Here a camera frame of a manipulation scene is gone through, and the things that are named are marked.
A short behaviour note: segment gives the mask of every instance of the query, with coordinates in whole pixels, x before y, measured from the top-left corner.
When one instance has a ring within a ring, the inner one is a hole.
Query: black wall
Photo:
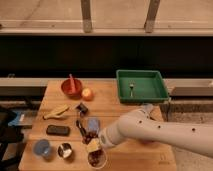
[[[0,36],[0,76],[115,77],[117,69],[163,77],[213,77],[213,37]]]

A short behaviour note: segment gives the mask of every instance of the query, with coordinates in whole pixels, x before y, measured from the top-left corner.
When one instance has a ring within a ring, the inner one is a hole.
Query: red bowl
[[[75,81],[75,87],[76,87],[76,92],[70,92],[71,87],[70,87],[70,79],[65,80],[61,84],[61,90],[63,91],[64,94],[66,94],[69,97],[80,97],[81,91],[82,91],[82,84],[81,81],[73,78]]]

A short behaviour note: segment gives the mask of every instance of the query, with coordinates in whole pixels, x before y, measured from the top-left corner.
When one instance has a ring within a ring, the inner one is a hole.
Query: floor
[[[149,0],[91,0],[95,29],[144,27]],[[211,0],[160,2],[156,28],[213,28]],[[0,0],[3,28],[82,29],[81,3],[76,0]]]
[[[161,105],[165,120],[181,123],[213,124],[213,100],[172,100]],[[36,116],[36,110],[25,110],[25,140],[22,144],[9,146],[5,158],[21,153],[30,133],[30,125]],[[173,147],[177,163],[177,171],[212,171],[213,159],[201,156],[183,149]],[[8,171],[17,171],[18,165],[8,168]]]

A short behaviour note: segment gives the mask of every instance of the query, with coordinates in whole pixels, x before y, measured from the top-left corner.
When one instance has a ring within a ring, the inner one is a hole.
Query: metal cup
[[[69,143],[62,143],[58,147],[58,155],[62,157],[63,159],[66,159],[71,156],[72,154],[72,147]]]

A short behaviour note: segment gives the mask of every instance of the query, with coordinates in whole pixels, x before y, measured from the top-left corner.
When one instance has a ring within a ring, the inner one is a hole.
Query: toy banana
[[[43,116],[43,119],[59,119],[63,117],[63,113],[68,110],[69,107],[67,105],[61,105],[56,108],[54,108],[50,113]]]

